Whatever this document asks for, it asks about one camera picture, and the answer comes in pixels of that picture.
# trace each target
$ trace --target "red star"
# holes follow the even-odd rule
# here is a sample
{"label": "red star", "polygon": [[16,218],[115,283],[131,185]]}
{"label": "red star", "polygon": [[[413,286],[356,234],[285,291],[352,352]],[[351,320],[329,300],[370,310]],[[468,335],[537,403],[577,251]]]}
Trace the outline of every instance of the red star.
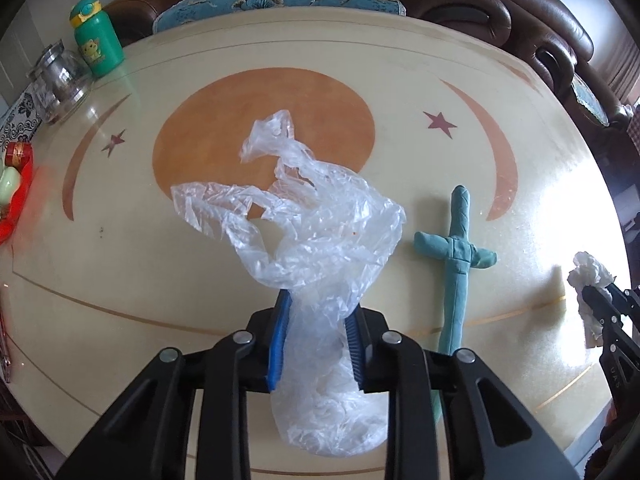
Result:
{"label": "red star", "polygon": [[457,126],[455,124],[451,124],[447,122],[444,116],[442,115],[442,112],[440,112],[437,115],[431,115],[431,114],[428,114],[427,112],[423,112],[423,113],[431,119],[431,124],[429,125],[429,128],[439,128],[449,136],[449,139],[453,139],[453,137],[451,137],[451,132],[449,131],[449,129],[457,128]]}
{"label": "red star", "polygon": [[109,150],[109,152],[107,153],[107,158],[111,156],[111,152],[118,144],[122,144],[124,142],[124,139],[122,138],[122,134],[124,132],[125,131],[122,130],[119,134],[112,135],[109,143],[103,149],[100,150],[101,152],[104,152],[105,150]]}

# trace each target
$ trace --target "plastic bag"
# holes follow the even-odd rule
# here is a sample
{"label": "plastic bag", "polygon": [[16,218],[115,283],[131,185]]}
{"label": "plastic bag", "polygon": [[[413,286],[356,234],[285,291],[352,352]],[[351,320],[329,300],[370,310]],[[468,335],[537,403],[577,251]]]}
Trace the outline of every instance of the plastic bag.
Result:
{"label": "plastic bag", "polygon": [[582,298],[582,289],[587,285],[598,288],[611,300],[611,293],[605,288],[613,283],[613,276],[596,258],[587,252],[576,253],[575,269],[569,272],[567,282],[578,295],[578,313],[584,326],[590,330],[598,346],[602,346],[602,325],[593,317],[593,310]]}
{"label": "plastic bag", "polygon": [[[367,452],[386,439],[387,396],[358,389],[342,320],[398,244],[404,210],[353,171],[315,160],[294,140],[286,110],[255,121],[240,155],[279,157],[269,190],[182,184],[172,187],[176,211],[209,236],[220,225],[254,279],[291,293],[282,376],[271,393],[283,440],[325,456]],[[254,203],[283,231],[273,257],[246,217]]]}

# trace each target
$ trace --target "brown curtain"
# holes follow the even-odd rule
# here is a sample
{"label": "brown curtain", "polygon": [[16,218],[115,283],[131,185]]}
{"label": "brown curtain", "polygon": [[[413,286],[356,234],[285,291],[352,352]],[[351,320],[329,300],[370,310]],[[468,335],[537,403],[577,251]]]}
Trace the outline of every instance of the brown curtain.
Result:
{"label": "brown curtain", "polygon": [[640,78],[640,49],[628,32],[625,31],[600,73],[617,98],[626,100]]}

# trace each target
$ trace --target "glossy table surface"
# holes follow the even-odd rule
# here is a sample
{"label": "glossy table surface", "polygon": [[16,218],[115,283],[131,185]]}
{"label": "glossy table surface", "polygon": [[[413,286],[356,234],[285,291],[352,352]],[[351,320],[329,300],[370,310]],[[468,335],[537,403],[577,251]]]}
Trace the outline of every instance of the glossy table surface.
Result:
{"label": "glossy table surface", "polygon": [[[471,270],[464,344],[562,449],[606,405],[565,278],[589,251],[628,287],[622,235],[587,146],[526,64],[431,23],[327,8],[237,12],[126,56],[68,120],[38,131],[30,197],[0,246],[10,388],[64,453],[160,349],[208,348],[273,305],[276,291],[226,240],[178,218],[167,192],[193,180],[268,185],[273,160],[240,166],[238,151],[252,121],[281,108],[318,158],[405,208],[365,306],[436,346],[444,269],[412,238],[447,234],[450,193],[465,184],[470,241],[499,261]],[[254,478],[383,476],[384,446],[341,460],[289,449],[258,394],[249,418]],[[191,474],[194,439],[189,449]]]}

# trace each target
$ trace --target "metal bolt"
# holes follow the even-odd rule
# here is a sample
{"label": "metal bolt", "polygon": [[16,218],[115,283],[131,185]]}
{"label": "metal bolt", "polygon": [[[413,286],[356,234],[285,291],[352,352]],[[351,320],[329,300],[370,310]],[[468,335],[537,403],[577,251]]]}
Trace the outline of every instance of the metal bolt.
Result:
{"label": "metal bolt", "polygon": [[476,354],[469,350],[469,348],[461,348],[460,350],[458,350],[456,352],[456,357],[458,358],[458,361],[466,363],[468,365],[475,362],[476,360]]}
{"label": "metal bolt", "polygon": [[163,363],[173,363],[178,358],[178,351],[175,348],[165,348],[160,352],[160,360]]}
{"label": "metal bolt", "polygon": [[402,341],[402,336],[398,332],[387,330],[382,335],[382,341],[384,341],[385,343],[389,343],[390,345],[397,345]]}
{"label": "metal bolt", "polygon": [[234,334],[234,341],[239,345],[246,345],[250,343],[254,335],[251,332],[247,332],[247,330],[239,330]]}

